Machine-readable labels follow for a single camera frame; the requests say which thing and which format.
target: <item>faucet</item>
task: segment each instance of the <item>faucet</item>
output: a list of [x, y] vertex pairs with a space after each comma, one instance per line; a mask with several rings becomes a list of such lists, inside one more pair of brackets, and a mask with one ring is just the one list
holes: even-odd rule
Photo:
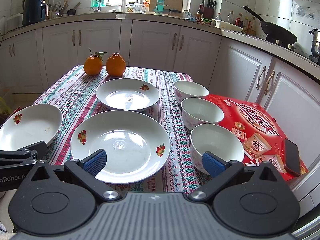
[[94, 12], [101, 12], [101, 0], [99, 0], [98, 9], [95, 9]]

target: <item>orange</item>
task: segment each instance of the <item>orange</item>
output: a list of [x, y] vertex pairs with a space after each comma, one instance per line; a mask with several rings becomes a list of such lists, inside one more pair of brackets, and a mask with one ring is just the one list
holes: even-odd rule
[[98, 75], [102, 70], [102, 61], [98, 56], [90, 56], [83, 65], [84, 72], [89, 76]]
[[112, 54], [106, 62], [106, 71], [110, 76], [122, 76], [125, 71], [125, 62], [119, 53]]

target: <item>white bowl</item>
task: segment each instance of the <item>white bowl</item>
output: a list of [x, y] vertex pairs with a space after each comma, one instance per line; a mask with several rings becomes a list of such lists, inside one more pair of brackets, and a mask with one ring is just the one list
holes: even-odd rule
[[132, 78], [112, 79], [96, 90], [97, 99], [112, 110], [141, 112], [160, 98], [159, 90], [152, 84]]
[[181, 102], [182, 122], [189, 130], [199, 124], [218, 124], [224, 118], [220, 107], [201, 98], [186, 98]]
[[202, 155], [212, 152], [226, 162], [236, 160], [242, 162], [244, 149], [239, 139], [229, 130], [216, 124], [200, 124], [196, 126], [190, 135], [190, 156], [196, 168], [205, 174]]
[[62, 113], [56, 106], [28, 106], [12, 115], [1, 127], [0, 150], [16, 151], [39, 141], [48, 146], [61, 124]]
[[73, 158], [82, 160], [99, 149], [106, 151], [107, 165], [96, 178], [125, 184], [159, 171], [169, 156], [170, 140], [164, 128], [147, 115], [106, 111], [83, 121], [71, 137]]
[[173, 84], [174, 96], [179, 104], [186, 98], [204, 98], [209, 95], [209, 91], [194, 82], [180, 80]]

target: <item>pan handle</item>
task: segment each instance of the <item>pan handle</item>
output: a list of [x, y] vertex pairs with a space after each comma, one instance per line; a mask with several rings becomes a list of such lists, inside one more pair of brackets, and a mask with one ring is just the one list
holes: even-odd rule
[[249, 7], [244, 6], [243, 8], [244, 8], [247, 12], [250, 12], [253, 16], [255, 16], [259, 21], [263, 21], [263, 19], [262, 19], [258, 14], [256, 14], [254, 11], [252, 11]]

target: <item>smartphone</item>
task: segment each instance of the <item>smartphone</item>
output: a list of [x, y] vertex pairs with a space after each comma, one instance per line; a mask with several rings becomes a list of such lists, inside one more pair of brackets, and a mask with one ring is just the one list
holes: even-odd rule
[[284, 139], [284, 169], [296, 177], [301, 175], [298, 146], [288, 139]]

